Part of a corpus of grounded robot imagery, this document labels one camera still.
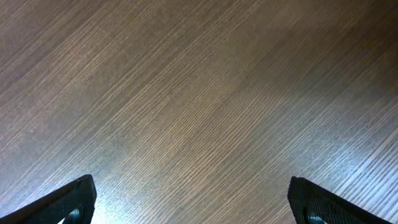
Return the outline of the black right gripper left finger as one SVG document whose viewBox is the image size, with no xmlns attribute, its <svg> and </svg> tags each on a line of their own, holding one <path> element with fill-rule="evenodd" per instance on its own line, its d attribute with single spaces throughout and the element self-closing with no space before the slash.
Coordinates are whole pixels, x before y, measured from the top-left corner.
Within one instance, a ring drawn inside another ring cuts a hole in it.
<svg viewBox="0 0 398 224">
<path fill-rule="evenodd" d="M 25 207 L 2 217 L 1 223 L 90 224 L 95 210 L 96 196 L 93 176 L 86 174 Z"/>
</svg>

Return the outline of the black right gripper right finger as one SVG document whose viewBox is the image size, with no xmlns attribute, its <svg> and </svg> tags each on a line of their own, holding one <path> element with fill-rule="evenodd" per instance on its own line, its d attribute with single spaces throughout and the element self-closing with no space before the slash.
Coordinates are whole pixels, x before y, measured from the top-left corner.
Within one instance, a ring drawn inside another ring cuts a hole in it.
<svg viewBox="0 0 398 224">
<path fill-rule="evenodd" d="M 291 178 L 287 198 L 298 224 L 391 224 L 303 177 Z"/>
</svg>

